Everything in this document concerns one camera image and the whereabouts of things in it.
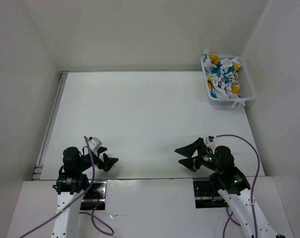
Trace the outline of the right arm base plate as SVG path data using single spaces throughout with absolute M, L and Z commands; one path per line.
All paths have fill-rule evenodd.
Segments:
M 196 209 L 226 207 L 227 203 L 218 192 L 213 191 L 209 179 L 194 179 L 193 187 Z

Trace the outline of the patterned white yellow teal shorts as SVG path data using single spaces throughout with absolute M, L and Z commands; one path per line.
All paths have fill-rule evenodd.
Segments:
M 239 95 L 238 71 L 241 67 L 242 64 L 237 57 L 221 59 L 216 54 L 204 54 L 203 69 L 207 78 L 208 91 L 213 99 L 220 99 L 221 101 L 233 99 L 231 108 L 234 108 L 235 105 L 245 105 Z

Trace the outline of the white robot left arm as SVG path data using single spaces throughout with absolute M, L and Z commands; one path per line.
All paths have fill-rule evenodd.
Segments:
M 105 147 L 86 155 L 76 147 L 63 151 L 63 166 L 59 170 L 56 185 L 57 211 L 51 236 L 53 238 L 75 238 L 82 199 L 90 194 L 94 179 L 89 180 L 84 171 L 97 168 L 108 172 L 118 158 L 109 157 Z

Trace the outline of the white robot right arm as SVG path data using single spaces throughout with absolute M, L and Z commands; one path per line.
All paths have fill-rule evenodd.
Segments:
M 209 147 L 214 140 L 214 136 L 200 137 L 185 147 L 175 149 L 177 154 L 184 156 L 179 164 L 192 172 L 201 167 L 213 171 L 209 176 L 209 191 L 225 200 L 227 208 L 232 210 L 227 220 L 230 221 L 235 216 L 245 237 L 282 237 L 271 226 L 257 203 L 254 197 L 255 183 L 249 183 L 246 176 L 235 166 L 229 147 Z

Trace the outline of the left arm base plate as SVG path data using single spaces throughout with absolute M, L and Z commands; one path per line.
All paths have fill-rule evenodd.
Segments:
M 105 210 L 107 181 L 94 181 L 83 196 L 80 211 Z

